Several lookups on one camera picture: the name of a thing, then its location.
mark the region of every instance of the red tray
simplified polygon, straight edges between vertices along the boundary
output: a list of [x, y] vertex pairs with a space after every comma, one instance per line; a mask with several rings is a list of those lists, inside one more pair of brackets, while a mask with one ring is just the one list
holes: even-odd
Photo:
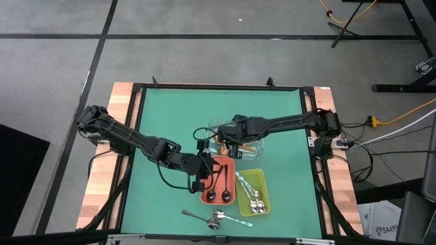
[[[223, 170], [222, 170], [221, 174], [219, 175], [217, 185], [215, 186], [215, 192], [216, 192], [217, 196], [215, 197], [214, 200], [208, 201], [206, 198], [207, 192], [210, 190], [210, 189], [208, 189], [208, 190], [205, 190], [202, 192], [202, 194], [200, 196], [200, 200], [202, 200], [202, 202], [204, 204], [207, 204], [207, 205], [229, 205], [235, 200], [235, 197], [236, 197], [235, 183], [234, 183], [234, 160], [228, 156], [213, 156], [213, 159], [219, 164], [219, 165], [216, 165], [216, 164], [213, 165], [213, 171], [218, 172], [221, 165], [223, 166]], [[225, 190], [225, 168], [224, 168], [224, 165], [228, 165], [227, 190], [232, 195], [232, 198], [227, 203], [224, 202], [222, 197], [221, 197], [223, 191]], [[214, 181], [217, 181], [217, 176], [218, 176], [218, 173], [213, 174]], [[211, 183], [211, 177], [209, 176], [209, 178], [207, 180], [202, 180], [202, 182], [204, 183], [205, 186], [209, 186], [209, 184]]]

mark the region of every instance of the green tabletop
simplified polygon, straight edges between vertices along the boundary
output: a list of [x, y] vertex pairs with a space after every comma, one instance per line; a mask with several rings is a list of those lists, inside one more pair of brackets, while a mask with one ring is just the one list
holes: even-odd
[[[211, 118], [231, 120], [235, 114], [274, 118], [301, 114], [296, 91], [225, 91], [148, 88], [140, 132], [164, 137], [197, 153], [192, 133]], [[238, 200], [228, 206], [208, 206], [200, 194], [166, 186], [150, 163], [137, 150], [129, 183], [122, 233], [162, 235], [230, 235], [264, 238], [321, 238], [320, 218], [311, 173], [307, 135], [295, 130], [269, 135], [264, 154], [254, 161], [236, 160], [236, 170], [261, 168], [271, 202], [271, 213], [242, 217]], [[186, 186], [186, 174], [162, 169], [173, 185]], [[218, 230], [181, 214], [183, 209], [211, 218], [215, 208], [226, 215], [254, 224], [253, 228], [221, 220]]]

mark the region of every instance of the spoon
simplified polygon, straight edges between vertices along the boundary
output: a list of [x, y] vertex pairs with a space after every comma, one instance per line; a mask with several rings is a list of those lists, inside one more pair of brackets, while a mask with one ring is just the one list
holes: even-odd
[[206, 194], [206, 198], [208, 201], [213, 201], [217, 196], [217, 194], [215, 192], [215, 186], [217, 185], [219, 175], [221, 174], [222, 171], [223, 171], [223, 166], [221, 165], [221, 167], [219, 168], [219, 171], [218, 171], [217, 179], [215, 180], [215, 183], [213, 183], [213, 188], [211, 190], [209, 190]]
[[254, 190], [254, 189], [253, 189], [253, 192], [254, 192], [254, 197], [255, 197], [257, 200], [262, 200], [262, 198], [264, 198], [262, 192], [257, 191], [257, 190]]
[[248, 227], [253, 227], [253, 224], [251, 224], [251, 223], [248, 223], [248, 222], [245, 222], [245, 221], [241, 221], [241, 220], [238, 220], [238, 219], [235, 219], [235, 218], [231, 218], [231, 217], [229, 217], [229, 216], [226, 216], [226, 215], [224, 214], [224, 212], [221, 211], [221, 210], [215, 210], [215, 211], [213, 211], [213, 216], [214, 216], [217, 220], [221, 220], [221, 219], [223, 219], [223, 218], [226, 218], [226, 219], [230, 219], [231, 221], [235, 221], [235, 222], [237, 222], [237, 223], [240, 223], [240, 224], [246, 225], [246, 226], [248, 226]]
[[225, 191], [223, 191], [223, 194], [221, 195], [221, 197], [223, 198], [224, 202], [229, 202], [232, 198], [232, 194], [230, 194], [230, 192], [227, 190], [227, 174], [229, 171], [229, 165], [225, 165]]
[[219, 228], [219, 223], [214, 218], [210, 218], [208, 220], [205, 220], [204, 218], [200, 218], [199, 216], [196, 216], [195, 214], [191, 213], [188, 210], [182, 210], [182, 214], [186, 214], [187, 216], [191, 216], [191, 217], [194, 217], [194, 218], [198, 218], [198, 219], [200, 219], [202, 221], [206, 221], [207, 226], [209, 226], [209, 228], [211, 228], [211, 229], [218, 229]]
[[247, 190], [247, 187], [246, 187], [245, 184], [244, 184], [244, 182], [246, 182], [246, 181], [244, 181], [244, 179], [242, 178], [242, 176], [240, 176], [239, 173], [238, 173], [237, 171], [235, 172], [235, 174], [236, 174], [236, 177], [237, 177], [237, 179], [239, 180], [239, 183], [240, 183], [240, 185], [242, 186], [242, 188], [243, 188], [245, 194], [247, 195], [248, 199], [250, 200], [250, 210], [251, 210], [251, 212], [254, 213], [254, 214], [258, 214], [258, 213], [260, 213], [258, 203], [257, 203], [256, 201], [253, 201], [253, 200], [251, 199], [250, 193], [249, 193], [249, 191]]

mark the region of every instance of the black table frame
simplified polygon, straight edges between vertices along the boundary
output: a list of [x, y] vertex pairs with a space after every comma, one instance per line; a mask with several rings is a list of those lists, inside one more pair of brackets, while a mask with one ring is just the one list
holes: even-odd
[[[158, 84], [156, 79], [153, 77], [153, 83], [135, 83], [130, 97], [129, 107], [127, 111], [126, 121], [125, 124], [129, 125], [132, 118], [132, 113], [134, 110], [134, 104], [135, 104], [135, 98], [137, 97], [137, 93], [141, 93], [140, 96], [140, 103], [138, 108], [138, 115], [136, 117], [136, 123], [135, 123], [135, 130], [138, 131], [140, 128], [141, 118], [142, 118], [142, 112], [144, 111], [144, 105], [145, 105], [145, 99], [146, 99], [146, 92], [149, 89], [155, 89], [155, 88], [165, 88], [165, 89], [211, 89], [211, 90], [246, 90], [246, 91], [299, 91], [300, 93], [300, 102], [301, 102], [301, 110], [302, 113], [307, 112], [307, 104], [306, 104], [306, 95], [309, 97], [309, 100], [311, 102], [311, 108], [316, 108], [316, 99], [315, 99], [315, 91], [313, 87], [297, 87], [297, 86], [275, 86], [273, 79], [269, 78], [266, 82], [266, 86], [247, 86], [247, 85], [224, 85], [224, 84]], [[310, 130], [306, 130], [307, 137], [309, 137]], [[134, 156], [129, 156], [127, 167], [128, 169], [132, 169], [133, 162], [134, 162]], [[115, 173], [114, 178], [112, 179], [112, 186], [110, 188], [110, 194], [111, 196], [115, 189], [117, 188], [117, 183], [119, 182], [119, 173], [121, 172], [122, 168], [122, 162], [123, 157], [118, 156], [116, 160], [115, 165]], [[333, 190], [332, 185], [330, 182], [330, 174], [328, 171], [328, 166], [326, 161], [322, 161], [322, 174], [325, 180], [324, 188], [326, 189], [329, 198], [334, 201], [333, 198]], [[312, 172], [314, 175], [317, 175], [317, 170], [312, 168]], [[121, 225], [123, 222], [123, 215], [125, 210], [125, 202], [127, 200], [127, 194], [128, 194], [128, 181], [127, 184], [124, 186], [123, 192], [121, 193], [121, 199], [120, 199], [120, 208], [118, 210], [118, 215], [116, 216], [116, 224], [115, 229], [121, 229]], [[315, 197], [317, 201], [317, 209], [318, 209], [318, 215], [320, 216], [320, 227], [322, 235], [327, 234], [326, 231], [326, 220], [324, 218], [324, 212], [323, 212], [323, 205], [322, 205], [322, 198], [318, 191], [315, 189]], [[104, 218], [103, 221], [103, 229], [109, 229], [109, 221], [111, 219], [112, 215], [112, 209], [110, 208], [107, 212], [107, 215]], [[332, 228], [333, 233], [335, 235], [339, 235], [340, 229], [339, 229], [339, 223], [337, 221], [336, 216], [333, 214], [333, 212], [330, 212], [330, 217], [332, 217]], [[194, 241], [209, 241], [209, 242], [219, 242], [220, 241], [237, 241], [242, 239], [241, 237], [237, 236], [228, 236], [228, 235], [162, 235], [162, 234], [145, 234], [145, 238], [149, 239], [171, 239], [171, 240], [194, 240]], [[294, 242], [295, 238], [243, 238], [246, 242], [260, 242], [260, 241], [274, 241], [274, 242]]]
[[[373, 0], [342, 0], [343, 2], [372, 2]], [[397, 3], [396, 0], [379, 0], [378, 2], [384, 3]], [[436, 3], [432, 0], [423, 0], [425, 6], [429, 10], [430, 15], [433, 17], [433, 20], [436, 22]], [[426, 43], [426, 39], [424, 38], [418, 24], [416, 24], [416, 20], [414, 16], [411, 14], [410, 9], [404, 1], [400, 1], [401, 6], [404, 9], [404, 12], [409, 19], [409, 22], [412, 28], [415, 31], [415, 34], [421, 37], [420, 42], [424, 47], [429, 58], [433, 57], [433, 53], [430, 50], [430, 47]], [[431, 70], [427, 74], [418, 78], [416, 81], [411, 84], [374, 84], [371, 86], [373, 92], [377, 93], [436, 93], [436, 86], [429, 85], [432, 81], [436, 79], [436, 69]]]

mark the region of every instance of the yellow-green tray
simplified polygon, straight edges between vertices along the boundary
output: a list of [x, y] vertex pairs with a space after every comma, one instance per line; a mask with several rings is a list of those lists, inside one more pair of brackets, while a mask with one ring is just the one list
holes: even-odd
[[252, 213], [250, 208], [250, 199], [245, 194], [240, 182], [236, 179], [236, 193], [238, 194], [240, 215], [247, 217], [253, 215], [269, 214], [271, 212], [271, 204], [270, 199], [268, 198], [268, 191], [266, 190], [264, 172], [261, 169], [250, 169], [239, 171], [239, 173], [251, 185], [251, 187], [263, 194], [262, 201], [266, 206], [266, 212], [259, 214]]

